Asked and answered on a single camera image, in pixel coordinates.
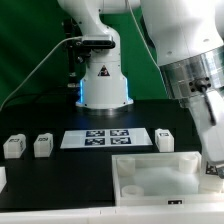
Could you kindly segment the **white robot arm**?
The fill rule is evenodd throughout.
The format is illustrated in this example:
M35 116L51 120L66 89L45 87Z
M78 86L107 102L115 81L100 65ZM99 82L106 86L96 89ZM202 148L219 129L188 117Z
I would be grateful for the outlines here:
M213 0L57 1L81 30L78 45L90 51L78 107L116 110L133 103L121 72L120 36L100 16L139 7L167 93L189 108L207 161L224 165L224 44Z

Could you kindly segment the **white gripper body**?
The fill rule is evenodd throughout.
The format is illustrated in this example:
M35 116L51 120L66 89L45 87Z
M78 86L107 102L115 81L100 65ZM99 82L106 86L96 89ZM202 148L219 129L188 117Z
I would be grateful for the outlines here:
M202 95L189 99L189 111L194 120L202 150L211 165L224 164L224 99L216 90L207 93L215 124L211 118Z

